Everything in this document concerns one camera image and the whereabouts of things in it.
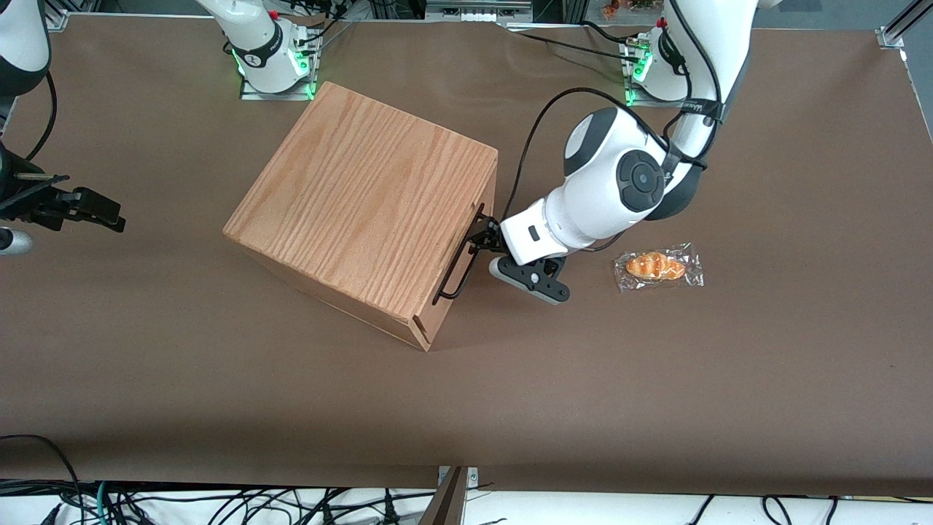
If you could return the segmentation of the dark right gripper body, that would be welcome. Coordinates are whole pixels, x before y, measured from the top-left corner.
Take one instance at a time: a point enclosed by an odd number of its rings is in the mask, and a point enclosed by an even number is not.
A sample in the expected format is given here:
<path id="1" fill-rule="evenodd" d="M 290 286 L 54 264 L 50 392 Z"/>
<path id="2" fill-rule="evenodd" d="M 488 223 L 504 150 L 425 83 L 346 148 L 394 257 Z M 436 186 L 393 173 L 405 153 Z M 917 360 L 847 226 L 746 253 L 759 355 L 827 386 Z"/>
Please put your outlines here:
<path id="1" fill-rule="evenodd" d="M 33 222 L 41 203 L 42 192 L 51 185 L 53 175 L 10 152 L 1 143 L 1 217 L 8 222 Z"/>

